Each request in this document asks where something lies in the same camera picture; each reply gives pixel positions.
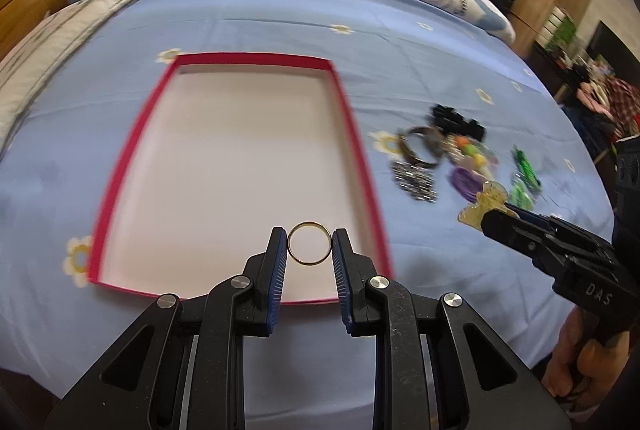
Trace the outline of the person's right hand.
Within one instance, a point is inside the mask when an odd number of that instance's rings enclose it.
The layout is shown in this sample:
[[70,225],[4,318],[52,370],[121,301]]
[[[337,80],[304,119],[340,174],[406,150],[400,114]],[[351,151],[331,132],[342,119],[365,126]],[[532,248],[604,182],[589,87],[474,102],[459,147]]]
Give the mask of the person's right hand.
[[591,410],[612,389],[629,356],[629,332],[606,346],[585,338],[582,311],[572,309],[547,365],[542,384],[553,396],[573,399],[573,412]]

